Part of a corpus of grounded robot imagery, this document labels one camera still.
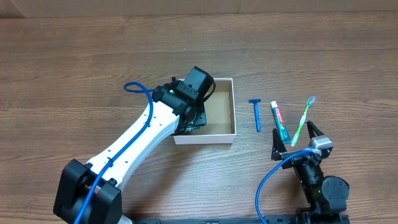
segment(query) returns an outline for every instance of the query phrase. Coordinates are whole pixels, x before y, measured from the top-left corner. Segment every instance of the robotic arm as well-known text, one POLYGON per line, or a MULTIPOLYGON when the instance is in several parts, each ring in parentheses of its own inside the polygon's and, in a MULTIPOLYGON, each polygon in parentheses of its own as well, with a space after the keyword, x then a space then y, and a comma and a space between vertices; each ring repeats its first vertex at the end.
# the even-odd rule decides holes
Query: robotic arm
MULTIPOLYGON (((106 170, 99 189, 87 206, 81 224, 130 224, 122 215, 121 192, 139 164, 164 138, 181 134, 206 124, 204 102, 215 90, 214 79, 194 67, 184 80, 174 77, 158 86, 153 94, 153 118, 147 129, 106 170), (210 86, 213 91, 207 95, 210 86)), ((73 223, 88 194, 89 187, 108 161, 138 133, 147 121, 149 105, 138 120, 110 147, 91 158, 85 165, 72 160, 62 171, 53 212, 67 223, 73 223)))

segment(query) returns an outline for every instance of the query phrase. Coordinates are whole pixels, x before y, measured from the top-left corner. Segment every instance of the razor head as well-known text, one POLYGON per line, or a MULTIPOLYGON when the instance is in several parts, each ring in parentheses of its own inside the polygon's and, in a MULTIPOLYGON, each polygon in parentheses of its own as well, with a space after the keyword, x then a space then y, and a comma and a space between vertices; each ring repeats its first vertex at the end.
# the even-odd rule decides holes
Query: razor head
POLYGON ((252 99, 252 100, 249 100, 249 103, 260 103, 261 102, 261 99, 252 99))

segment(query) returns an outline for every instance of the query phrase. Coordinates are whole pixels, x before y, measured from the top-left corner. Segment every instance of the toothbrush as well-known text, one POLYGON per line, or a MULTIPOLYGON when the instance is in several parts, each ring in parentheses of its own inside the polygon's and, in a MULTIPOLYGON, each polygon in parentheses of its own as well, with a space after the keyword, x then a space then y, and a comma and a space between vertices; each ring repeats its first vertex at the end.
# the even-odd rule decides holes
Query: toothbrush
POLYGON ((303 116, 301 117, 301 120, 300 120, 300 124, 299 124, 299 126, 298 126, 298 129, 297 129, 297 132, 296 132, 296 134, 294 135, 294 138, 293 138, 293 141, 292 141, 292 147, 294 146, 294 145, 296 145, 296 142, 297 142, 297 140, 299 139, 299 134, 300 134, 300 131, 301 131, 301 127, 303 126, 303 124, 304 124, 304 122, 305 122, 305 118, 307 117, 307 111, 308 111, 308 109, 309 109, 309 107, 311 107, 314 103, 315 103, 315 100, 316 100, 317 98, 315 97, 315 96, 311 96, 308 100, 307 100, 307 107, 305 108, 305 111, 304 111, 304 114, 303 114, 303 116))

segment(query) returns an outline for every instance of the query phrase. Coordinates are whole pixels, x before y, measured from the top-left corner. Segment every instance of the open box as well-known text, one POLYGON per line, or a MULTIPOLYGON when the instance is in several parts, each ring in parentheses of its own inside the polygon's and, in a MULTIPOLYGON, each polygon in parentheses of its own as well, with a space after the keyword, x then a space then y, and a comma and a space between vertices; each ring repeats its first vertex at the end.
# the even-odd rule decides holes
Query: open box
POLYGON ((232 78, 215 78, 216 90, 205 102, 207 123, 174 136, 176 144, 232 143, 236 136, 234 86, 232 78))

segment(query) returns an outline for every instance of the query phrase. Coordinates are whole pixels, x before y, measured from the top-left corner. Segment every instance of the red label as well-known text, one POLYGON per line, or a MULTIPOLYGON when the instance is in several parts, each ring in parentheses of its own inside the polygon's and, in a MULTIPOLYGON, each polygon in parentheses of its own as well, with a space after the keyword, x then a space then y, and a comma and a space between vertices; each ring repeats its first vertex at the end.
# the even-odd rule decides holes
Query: red label
POLYGON ((282 114, 281 114, 280 111, 279 111, 279 107, 276 108, 276 116, 278 116, 279 121, 280 121, 283 125, 285 125, 285 121, 284 121, 284 119, 282 118, 282 114))

